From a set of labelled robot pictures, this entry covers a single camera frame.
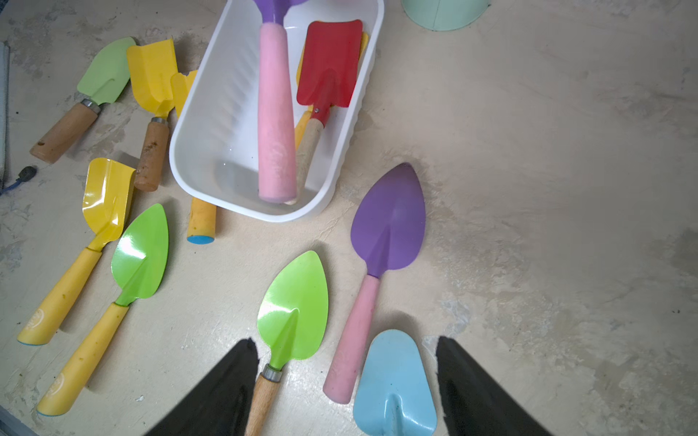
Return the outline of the purple trowel pink handle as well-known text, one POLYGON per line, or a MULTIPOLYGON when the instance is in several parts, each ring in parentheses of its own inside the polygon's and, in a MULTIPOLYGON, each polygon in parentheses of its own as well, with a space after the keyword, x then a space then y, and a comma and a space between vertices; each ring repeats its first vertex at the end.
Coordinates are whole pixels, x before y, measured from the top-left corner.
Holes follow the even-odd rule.
POLYGON ((367 273, 325 379, 323 392, 335 403, 347 404, 361 368, 381 277, 388 270, 410 265, 425 239, 425 197, 410 163, 400 163, 383 175, 361 201, 351 228, 351 242, 367 273))
POLYGON ((296 199, 296 143, 284 19, 300 0, 257 0, 262 15, 258 92, 258 186, 268 203, 296 199))

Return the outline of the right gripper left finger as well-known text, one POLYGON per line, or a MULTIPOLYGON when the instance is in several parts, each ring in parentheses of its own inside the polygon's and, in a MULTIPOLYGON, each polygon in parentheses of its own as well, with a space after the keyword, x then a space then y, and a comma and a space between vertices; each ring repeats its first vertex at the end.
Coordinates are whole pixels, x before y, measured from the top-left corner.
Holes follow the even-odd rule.
POLYGON ((239 341, 149 435, 243 435, 258 369, 256 344, 239 341))

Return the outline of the light blue trowel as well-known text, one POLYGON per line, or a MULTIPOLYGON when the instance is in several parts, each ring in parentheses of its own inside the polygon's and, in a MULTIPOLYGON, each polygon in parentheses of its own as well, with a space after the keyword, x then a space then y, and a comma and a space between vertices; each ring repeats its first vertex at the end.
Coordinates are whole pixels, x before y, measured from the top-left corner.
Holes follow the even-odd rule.
POLYGON ((416 342, 386 330, 372 341, 354 398, 354 422, 367 435, 432 435, 438 419, 416 342))

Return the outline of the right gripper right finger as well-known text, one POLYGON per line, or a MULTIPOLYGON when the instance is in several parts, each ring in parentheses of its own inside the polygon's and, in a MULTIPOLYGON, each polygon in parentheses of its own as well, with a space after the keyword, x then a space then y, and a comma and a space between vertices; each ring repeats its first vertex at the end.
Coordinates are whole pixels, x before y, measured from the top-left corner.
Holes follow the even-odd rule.
POLYGON ((548 435, 454 339, 436 347, 437 379, 450 435, 548 435))

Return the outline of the red scoop wooden handle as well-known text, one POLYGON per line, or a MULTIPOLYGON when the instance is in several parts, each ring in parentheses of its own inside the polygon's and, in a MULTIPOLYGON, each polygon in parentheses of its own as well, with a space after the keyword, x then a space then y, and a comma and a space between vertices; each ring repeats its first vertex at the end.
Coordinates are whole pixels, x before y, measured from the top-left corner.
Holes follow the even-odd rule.
POLYGON ((356 86, 364 25, 356 19, 346 22, 314 21, 305 38, 305 55, 296 101, 314 111, 301 144, 296 148, 296 198, 300 199, 314 152, 326 127, 331 108, 347 108, 356 86))

